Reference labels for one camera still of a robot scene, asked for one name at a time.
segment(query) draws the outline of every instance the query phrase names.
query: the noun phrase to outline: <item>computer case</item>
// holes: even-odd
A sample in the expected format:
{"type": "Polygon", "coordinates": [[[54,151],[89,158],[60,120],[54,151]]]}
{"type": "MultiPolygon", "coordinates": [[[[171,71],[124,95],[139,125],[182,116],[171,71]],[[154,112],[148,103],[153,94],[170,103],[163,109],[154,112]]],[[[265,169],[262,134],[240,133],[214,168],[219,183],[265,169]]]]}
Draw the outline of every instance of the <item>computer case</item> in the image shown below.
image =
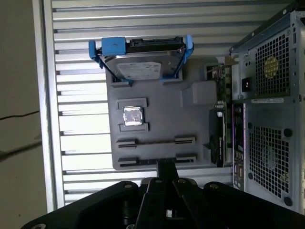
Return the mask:
{"type": "Polygon", "coordinates": [[[233,46],[233,182],[305,212],[305,3],[233,46]]]}

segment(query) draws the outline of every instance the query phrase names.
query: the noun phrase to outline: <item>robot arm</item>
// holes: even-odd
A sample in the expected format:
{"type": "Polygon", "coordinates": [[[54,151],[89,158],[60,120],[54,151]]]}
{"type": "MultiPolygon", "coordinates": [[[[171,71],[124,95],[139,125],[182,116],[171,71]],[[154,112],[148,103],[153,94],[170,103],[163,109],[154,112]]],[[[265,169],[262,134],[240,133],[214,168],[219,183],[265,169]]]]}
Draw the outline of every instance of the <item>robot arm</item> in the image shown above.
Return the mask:
{"type": "Polygon", "coordinates": [[[144,179],[140,187],[122,181],[35,219],[22,229],[305,226],[304,216],[233,187],[211,182],[201,189],[194,180],[180,178],[173,161],[158,161],[157,174],[144,179]]]}

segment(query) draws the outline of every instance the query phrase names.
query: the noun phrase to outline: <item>power supply fan grille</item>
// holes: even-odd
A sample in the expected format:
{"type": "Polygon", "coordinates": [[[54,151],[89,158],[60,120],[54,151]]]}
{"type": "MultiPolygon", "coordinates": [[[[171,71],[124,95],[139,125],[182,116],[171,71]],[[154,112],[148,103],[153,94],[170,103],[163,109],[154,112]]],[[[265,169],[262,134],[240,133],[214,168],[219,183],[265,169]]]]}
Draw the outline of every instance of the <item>power supply fan grille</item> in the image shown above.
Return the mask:
{"type": "Polygon", "coordinates": [[[256,95],[289,93],[289,38],[285,34],[259,47],[255,62],[256,95]]]}
{"type": "Polygon", "coordinates": [[[254,127],[250,133],[250,170],[253,179],[279,198],[289,194],[289,143],[281,140],[281,130],[254,127]]]}

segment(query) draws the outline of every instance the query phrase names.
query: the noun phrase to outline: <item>cable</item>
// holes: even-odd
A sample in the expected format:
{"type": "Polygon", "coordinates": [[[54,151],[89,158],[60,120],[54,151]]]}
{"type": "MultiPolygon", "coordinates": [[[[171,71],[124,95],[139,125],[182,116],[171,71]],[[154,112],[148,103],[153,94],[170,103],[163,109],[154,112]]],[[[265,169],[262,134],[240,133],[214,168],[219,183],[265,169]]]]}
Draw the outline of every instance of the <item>cable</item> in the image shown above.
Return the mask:
{"type": "Polygon", "coordinates": [[[21,146],[15,149],[12,149],[10,151],[7,152],[2,152],[0,151],[0,162],[5,161],[6,159],[22,154],[24,152],[27,152],[29,150],[35,149],[37,147],[40,147],[42,144],[42,141],[38,141],[38,142],[34,142],[25,146],[21,146]]]}
{"type": "Polygon", "coordinates": [[[29,115],[33,115],[33,114],[36,114],[36,113],[39,113],[39,110],[38,110],[38,111],[31,112],[31,113],[27,113],[27,114],[11,115],[11,116],[2,117],[2,118],[0,118],[0,121],[1,121],[1,120],[4,120],[4,119],[9,119],[9,118],[22,118],[22,117],[26,117],[26,116],[29,116],[29,115]]]}

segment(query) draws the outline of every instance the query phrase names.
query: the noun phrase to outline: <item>hard drive label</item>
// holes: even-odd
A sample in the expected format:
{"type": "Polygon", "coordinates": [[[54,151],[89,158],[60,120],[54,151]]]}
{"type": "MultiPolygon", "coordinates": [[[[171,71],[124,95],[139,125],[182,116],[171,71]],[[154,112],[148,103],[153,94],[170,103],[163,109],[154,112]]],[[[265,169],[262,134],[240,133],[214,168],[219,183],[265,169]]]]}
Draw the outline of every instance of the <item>hard drive label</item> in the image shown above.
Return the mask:
{"type": "Polygon", "coordinates": [[[251,100],[251,103],[253,103],[253,104],[281,104],[283,102],[284,102],[283,98],[251,100]]]}
{"type": "Polygon", "coordinates": [[[121,74],[131,80],[154,80],[161,76],[161,64],[156,62],[119,63],[121,74]]]}

